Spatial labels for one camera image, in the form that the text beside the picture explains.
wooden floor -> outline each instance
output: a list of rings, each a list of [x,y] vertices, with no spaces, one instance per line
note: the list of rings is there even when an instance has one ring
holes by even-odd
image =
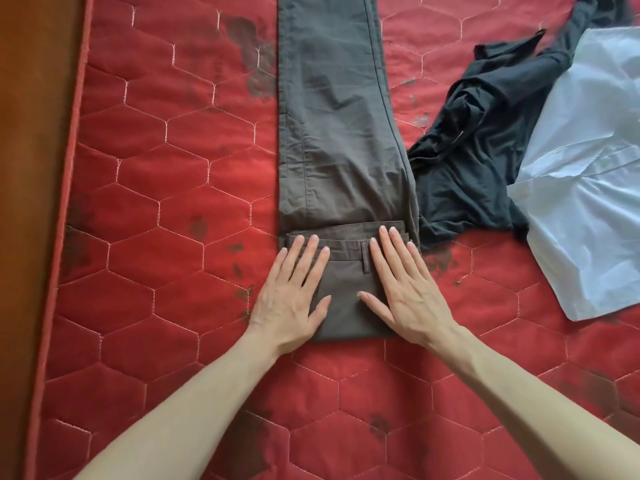
[[[0,478],[21,477],[84,0],[2,0]]]

folded pants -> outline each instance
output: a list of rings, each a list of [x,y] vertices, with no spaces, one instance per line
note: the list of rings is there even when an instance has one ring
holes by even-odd
[[[317,234],[332,295],[316,340],[384,336],[360,303],[384,300],[369,239],[395,226],[418,243],[415,182],[389,99],[376,0],[278,0],[280,239]]]

finger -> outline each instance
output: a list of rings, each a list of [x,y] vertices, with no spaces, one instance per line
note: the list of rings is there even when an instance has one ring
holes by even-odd
[[[380,277],[380,281],[382,281],[382,286],[385,291],[388,291],[389,286],[393,283],[396,283],[396,279],[394,274],[391,272],[391,268],[389,268],[389,264],[385,257],[382,255],[382,250],[380,249],[380,245],[376,241],[375,237],[371,238],[369,243],[369,252],[371,252],[371,258],[373,259],[373,265],[376,267],[376,271]]]
[[[285,257],[287,257],[287,249],[283,248],[280,250],[280,252],[276,256],[275,261],[271,265],[271,269],[269,270],[265,284],[268,285],[276,281],[276,278],[278,277],[278,273],[280,272],[280,268],[282,267],[282,263]]]
[[[293,240],[291,249],[289,249],[287,257],[284,259],[282,267],[280,268],[280,273],[278,274],[278,279],[276,280],[277,282],[286,283],[289,281],[291,272],[293,271],[293,266],[296,265],[296,259],[298,259],[300,249],[302,248],[302,245],[304,243],[305,237],[302,235],[296,236],[296,238]]]
[[[318,283],[320,282],[320,278],[322,278],[322,274],[324,273],[324,268],[329,261],[330,254],[331,251],[326,246],[322,251],[320,251],[318,259],[316,259],[316,264],[309,273],[304,286],[302,286],[302,293],[304,293],[308,297],[309,301],[316,291]]]
[[[304,281],[307,273],[309,272],[309,268],[311,267],[311,261],[314,259],[314,255],[316,254],[316,249],[318,247],[318,236],[313,234],[309,238],[309,242],[307,243],[307,249],[305,249],[304,254],[298,261],[298,265],[295,270],[293,270],[293,275],[291,276],[291,283],[294,283],[298,286],[302,285],[302,281]]]
[[[414,243],[409,242],[409,244],[406,245],[406,248],[411,253],[411,257],[413,258],[413,261],[414,261],[416,267],[418,268],[418,272],[420,272],[422,277],[424,279],[428,280],[428,281],[433,281],[433,277],[431,276],[431,273],[429,272],[429,268],[427,267],[427,263],[424,262],[424,258],[420,254],[420,251],[418,250],[418,247]]]
[[[371,293],[366,293],[364,291],[360,291],[358,293],[358,298],[369,307],[369,309],[379,316],[384,323],[389,325],[389,327],[393,328],[396,326],[396,321],[394,320],[394,316],[389,310],[389,307],[382,303],[378,298],[373,296]]]
[[[398,256],[393,243],[391,243],[391,239],[389,239],[387,228],[384,226],[380,227],[380,243],[385,252],[385,258],[387,258],[387,262],[389,263],[389,268],[391,268],[396,280],[400,281],[406,276],[406,271],[404,270],[402,261],[400,261],[400,256]]]
[[[402,236],[398,232],[398,229],[391,227],[391,229],[389,229],[389,237],[391,238],[391,242],[393,243],[398,256],[400,256],[400,261],[402,261],[404,270],[407,274],[412,278],[420,276],[420,272],[418,272],[418,267],[415,265],[413,256],[411,256],[411,253],[406,248],[406,244],[402,240]]]
[[[322,298],[313,313],[309,315],[308,326],[312,333],[316,332],[320,323],[326,318],[326,314],[329,311],[329,303],[331,303],[331,295]]]

belt loop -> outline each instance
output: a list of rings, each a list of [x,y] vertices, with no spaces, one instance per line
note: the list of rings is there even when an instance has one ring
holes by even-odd
[[[371,256],[369,254],[369,242],[361,241],[360,249],[362,250],[362,272],[369,274],[371,272]]]

red mattress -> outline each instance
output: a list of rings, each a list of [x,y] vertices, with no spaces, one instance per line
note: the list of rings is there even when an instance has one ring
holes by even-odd
[[[406,144],[475,43],[558,27],[572,2],[379,0]],[[244,331],[276,250],[275,43],[275,0],[89,0],[28,480],[72,478]],[[640,442],[640,308],[569,322],[508,234],[426,260],[460,323]],[[389,339],[283,356],[204,477],[537,475],[444,364]]]

